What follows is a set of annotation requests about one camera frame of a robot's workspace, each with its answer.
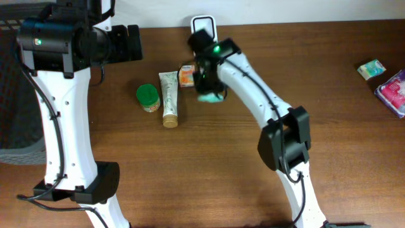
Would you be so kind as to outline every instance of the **wooden table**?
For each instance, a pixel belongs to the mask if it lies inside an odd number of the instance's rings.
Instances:
[[[97,160],[121,166],[117,195],[135,227],[244,227],[290,220],[277,175],[258,155],[260,130],[238,97],[222,104],[179,97],[180,125],[165,129],[160,108],[146,113],[136,89],[159,90],[159,72],[192,55],[189,28],[142,29],[145,59],[106,67],[89,91],[90,136]],[[405,21],[293,23],[219,27],[265,82],[311,115],[311,175],[318,202],[334,223],[405,226],[405,121],[372,93],[405,68]],[[357,63],[388,69],[367,83]],[[93,70],[92,82],[99,80]],[[1,227],[92,227],[84,212],[56,213],[18,201],[45,166],[0,165]],[[69,200],[52,206],[73,206]]]

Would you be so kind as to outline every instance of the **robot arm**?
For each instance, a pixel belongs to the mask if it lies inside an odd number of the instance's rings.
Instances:
[[[249,64],[246,56],[243,53],[235,53],[229,57],[223,64],[218,65],[218,79],[225,85],[229,86],[249,108],[260,129],[268,125],[268,120],[277,121],[278,117],[275,110],[272,110],[266,96],[261,92],[261,89],[248,77],[243,76],[243,73],[230,64],[234,63],[240,69],[248,73],[262,87],[268,96],[272,99],[277,107],[280,116],[286,117],[289,114],[291,106],[279,98],[257,75]],[[300,172],[304,176],[304,190],[306,193],[306,204],[300,219],[296,222],[297,227],[314,228],[321,227],[326,221],[326,217],[322,213],[316,200],[315,192],[309,176],[309,162],[300,162],[295,167],[291,168],[291,176],[296,177]],[[280,177],[292,210],[292,219],[298,217],[302,207],[302,186],[301,183],[292,183],[288,180],[286,174],[280,169],[276,170]]]
[[[21,26],[17,58],[40,101],[47,167],[34,197],[19,198],[37,206],[70,198],[94,227],[128,228],[116,197],[120,168],[94,161],[87,114],[90,67],[142,59],[138,26],[111,26],[114,3],[58,0]]]
[[[220,43],[209,42],[207,33],[202,30],[192,35],[189,44],[196,52],[198,71],[193,76],[197,91],[218,93],[229,87],[238,95],[262,129],[259,153],[267,166],[280,177],[290,202],[292,219],[298,218],[295,225],[298,228],[322,227],[326,218],[320,210],[309,176],[310,138],[306,111],[302,107],[294,110],[278,97],[230,39]],[[279,121],[289,126],[283,138],[288,161],[286,172],[293,177],[301,173],[301,183],[289,181],[281,166]]]

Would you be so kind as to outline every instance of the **black mesh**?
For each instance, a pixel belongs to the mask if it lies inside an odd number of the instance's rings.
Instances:
[[[0,162],[46,161],[37,97],[11,55],[11,42],[23,19],[37,15],[45,5],[6,5],[0,9]]]

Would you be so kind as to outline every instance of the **black clamp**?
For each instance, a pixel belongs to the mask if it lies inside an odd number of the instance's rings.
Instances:
[[[284,139],[280,137],[279,121],[282,121],[288,128],[284,130]],[[263,162],[271,170],[281,170],[281,140],[285,144],[285,159],[287,161],[286,172],[301,162],[309,160],[308,150],[311,147],[311,136],[309,134],[309,114],[302,107],[290,108],[289,114],[282,120],[269,120],[268,125],[263,128],[258,144],[258,151]]]
[[[97,177],[86,189],[83,186],[76,186],[74,191],[54,189],[41,200],[59,201],[70,198],[76,203],[87,205],[106,202],[118,189],[120,166],[117,162],[96,161],[96,164]],[[44,193],[49,187],[45,185],[45,180],[42,180],[34,187],[34,196]]]

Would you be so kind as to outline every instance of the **green led light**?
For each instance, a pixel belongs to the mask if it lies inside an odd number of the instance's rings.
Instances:
[[[219,53],[221,51],[221,47],[220,46],[215,46],[214,47],[214,53]]]
[[[42,40],[40,40],[40,39],[38,39],[38,38],[35,38],[35,39],[34,39],[34,44],[37,45],[37,46],[39,46],[39,45],[42,44]]]

